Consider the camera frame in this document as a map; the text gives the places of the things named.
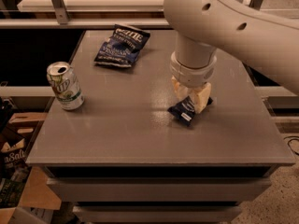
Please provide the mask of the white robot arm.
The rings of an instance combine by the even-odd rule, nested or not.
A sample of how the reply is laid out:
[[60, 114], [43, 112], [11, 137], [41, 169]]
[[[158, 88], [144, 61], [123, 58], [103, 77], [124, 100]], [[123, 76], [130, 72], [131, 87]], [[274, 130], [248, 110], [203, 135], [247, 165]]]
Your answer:
[[299, 23], [262, 13], [236, 0], [164, 0], [177, 31], [171, 71], [188, 88], [206, 83], [213, 50], [221, 49], [285, 89], [299, 93]]

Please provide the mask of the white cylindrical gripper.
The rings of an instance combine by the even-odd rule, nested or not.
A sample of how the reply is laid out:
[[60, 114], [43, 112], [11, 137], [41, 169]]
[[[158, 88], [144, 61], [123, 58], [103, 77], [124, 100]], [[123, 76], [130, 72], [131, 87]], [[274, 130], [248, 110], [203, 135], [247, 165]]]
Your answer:
[[171, 81], [175, 95], [180, 101], [184, 100], [188, 96], [187, 88], [194, 88], [191, 89], [189, 96], [192, 99], [196, 114], [201, 113], [207, 106], [211, 93], [211, 84], [208, 81], [213, 75], [216, 61], [217, 57], [213, 55], [208, 65], [200, 68], [189, 68], [177, 60], [175, 53], [171, 55]]

